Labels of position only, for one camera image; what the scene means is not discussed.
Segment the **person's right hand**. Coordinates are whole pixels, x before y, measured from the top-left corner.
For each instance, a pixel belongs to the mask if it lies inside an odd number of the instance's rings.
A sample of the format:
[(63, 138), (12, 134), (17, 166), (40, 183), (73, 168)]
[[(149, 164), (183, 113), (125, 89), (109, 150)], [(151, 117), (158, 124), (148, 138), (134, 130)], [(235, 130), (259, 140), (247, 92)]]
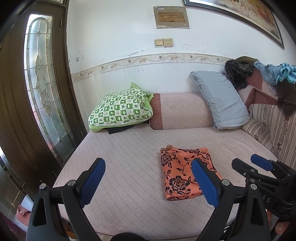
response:
[(284, 233), (284, 231), (287, 229), (287, 227), (289, 226), (289, 224), (290, 224), (289, 221), (279, 222), (275, 227), (276, 233), (278, 235), (282, 235)]

